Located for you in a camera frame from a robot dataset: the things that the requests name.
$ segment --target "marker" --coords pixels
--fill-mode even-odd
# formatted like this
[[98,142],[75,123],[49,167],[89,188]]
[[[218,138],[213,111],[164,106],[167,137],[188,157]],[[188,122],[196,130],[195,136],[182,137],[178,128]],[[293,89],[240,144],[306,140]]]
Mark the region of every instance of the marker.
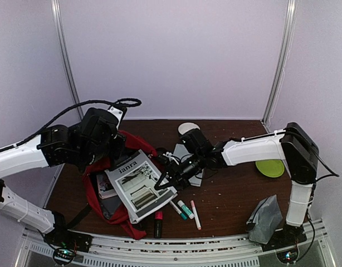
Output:
[[182,200],[178,201],[177,204],[188,215],[190,219],[194,218],[194,214],[191,212],[191,210],[186,206],[186,204]]
[[162,211],[155,212],[154,238],[161,238],[162,236],[162,219]]
[[187,216],[182,213],[182,211],[176,206],[176,204],[172,201],[170,201],[171,207],[182,217],[182,219],[187,220]]
[[193,200],[191,200],[191,206],[192,206],[192,211],[194,213],[194,219],[196,221],[196,226],[197,226],[198,230],[201,230],[202,229],[201,222],[199,221],[199,217],[198,217],[198,214],[197,214],[196,206],[194,205]]

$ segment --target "green plate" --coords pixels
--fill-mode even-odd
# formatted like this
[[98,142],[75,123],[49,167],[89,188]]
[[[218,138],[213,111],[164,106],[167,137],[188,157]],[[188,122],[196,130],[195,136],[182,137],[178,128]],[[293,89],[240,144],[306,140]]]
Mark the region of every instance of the green plate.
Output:
[[284,171],[285,166],[281,160],[261,160],[255,162],[258,170],[267,177],[278,178]]

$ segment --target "teal marker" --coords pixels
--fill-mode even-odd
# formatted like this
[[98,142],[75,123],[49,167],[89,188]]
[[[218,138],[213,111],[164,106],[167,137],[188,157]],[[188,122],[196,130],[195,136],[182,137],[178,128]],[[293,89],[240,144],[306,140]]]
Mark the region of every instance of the teal marker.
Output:
[[191,212],[191,210],[186,206],[186,204],[182,200],[178,201],[177,204],[188,215],[190,219],[194,218],[194,214]]
[[182,217],[182,219],[187,220],[187,216],[182,213],[182,211],[178,208],[178,206],[176,206],[174,202],[170,201],[170,205]]

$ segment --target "white wall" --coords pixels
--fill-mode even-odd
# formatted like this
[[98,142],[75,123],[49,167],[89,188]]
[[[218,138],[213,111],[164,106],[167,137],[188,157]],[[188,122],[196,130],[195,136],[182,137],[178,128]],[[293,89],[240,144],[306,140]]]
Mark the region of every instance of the white wall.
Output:
[[129,119],[262,118],[287,1],[60,2],[81,101],[141,98]]
[[[342,266],[342,0],[301,1],[271,129],[297,121],[340,179],[319,182],[311,209],[323,218]],[[319,175],[326,173],[321,167]]]
[[[72,104],[50,1],[0,1],[0,147],[38,130]],[[60,123],[77,122],[74,112]],[[16,193],[41,206],[55,169],[7,177]],[[0,215],[0,266],[11,266],[23,226]]]

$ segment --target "gray fabric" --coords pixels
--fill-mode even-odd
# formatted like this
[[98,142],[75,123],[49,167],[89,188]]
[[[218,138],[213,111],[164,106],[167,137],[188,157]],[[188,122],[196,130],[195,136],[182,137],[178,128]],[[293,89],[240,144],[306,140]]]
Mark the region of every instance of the gray fabric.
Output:
[[267,244],[281,221],[282,215],[276,195],[263,199],[247,222],[249,239]]

